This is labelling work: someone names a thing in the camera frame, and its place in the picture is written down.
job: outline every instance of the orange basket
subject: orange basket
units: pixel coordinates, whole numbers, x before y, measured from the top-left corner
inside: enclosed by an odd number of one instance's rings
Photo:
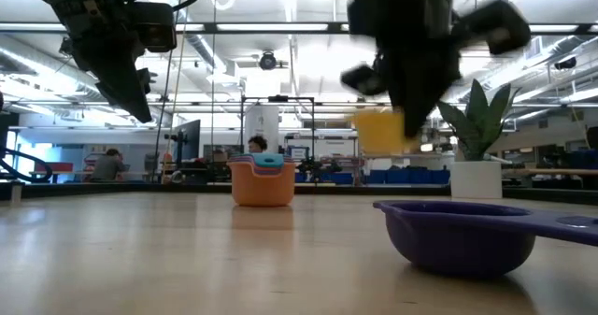
[[[400,155],[417,148],[417,141],[405,137],[403,113],[361,111],[353,123],[366,155]]]
[[[274,153],[244,154],[228,162],[233,199],[244,207],[285,207],[294,197],[295,163]]]

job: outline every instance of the white planter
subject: white planter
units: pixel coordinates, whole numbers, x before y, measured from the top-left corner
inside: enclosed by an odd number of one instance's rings
[[[455,162],[450,169],[453,198],[503,198],[501,164],[498,162]]]

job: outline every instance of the desk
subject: desk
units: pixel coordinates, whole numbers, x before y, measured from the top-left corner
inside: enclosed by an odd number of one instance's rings
[[[45,171],[30,171],[29,174],[31,174],[33,177],[42,177],[44,175],[46,175]],[[58,176],[60,175],[91,175],[93,174],[92,171],[53,171],[52,172],[52,183],[56,184],[58,183]],[[147,176],[149,175],[150,172],[149,171],[126,171],[126,172],[122,172],[119,173],[119,175],[121,176]]]
[[[503,279],[438,277],[397,253],[372,208],[379,199],[297,195],[287,208],[208,193],[28,199],[0,220],[2,315],[598,314],[598,248],[539,237]]]
[[[598,170],[592,169],[505,169],[504,175],[578,175],[578,176],[598,176]]]

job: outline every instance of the yellow cup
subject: yellow cup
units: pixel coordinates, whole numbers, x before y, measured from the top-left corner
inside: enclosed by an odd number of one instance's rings
[[[417,148],[417,141],[405,137],[403,113],[362,111],[353,122],[366,155],[400,155]]]

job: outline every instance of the purple bowl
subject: purple bowl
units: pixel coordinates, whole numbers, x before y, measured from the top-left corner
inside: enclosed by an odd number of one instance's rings
[[[534,234],[486,227],[465,218],[518,218],[530,215],[529,210],[426,201],[376,202],[374,207],[386,214],[394,247],[429,272],[495,278],[523,264],[534,248]]]

